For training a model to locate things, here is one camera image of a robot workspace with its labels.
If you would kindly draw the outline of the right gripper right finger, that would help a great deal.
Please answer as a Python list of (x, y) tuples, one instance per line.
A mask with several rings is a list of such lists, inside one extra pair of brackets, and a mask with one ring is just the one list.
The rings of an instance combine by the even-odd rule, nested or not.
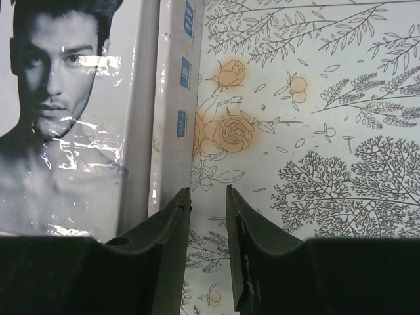
[(419, 241), (300, 240), (226, 189), (234, 309), (240, 314), (418, 314)]

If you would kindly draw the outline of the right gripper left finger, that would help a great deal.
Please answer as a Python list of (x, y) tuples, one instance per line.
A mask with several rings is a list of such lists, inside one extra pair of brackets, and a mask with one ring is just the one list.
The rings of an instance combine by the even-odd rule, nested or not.
[(90, 237), (1, 238), (2, 314), (178, 314), (191, 198), (100, 243)]

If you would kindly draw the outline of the white hair clipper box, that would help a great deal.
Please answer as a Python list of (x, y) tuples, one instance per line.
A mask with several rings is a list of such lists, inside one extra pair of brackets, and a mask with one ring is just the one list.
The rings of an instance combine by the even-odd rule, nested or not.
[(203, 1), (1, 2), (1, 234), (107, 241), (190, 184)]

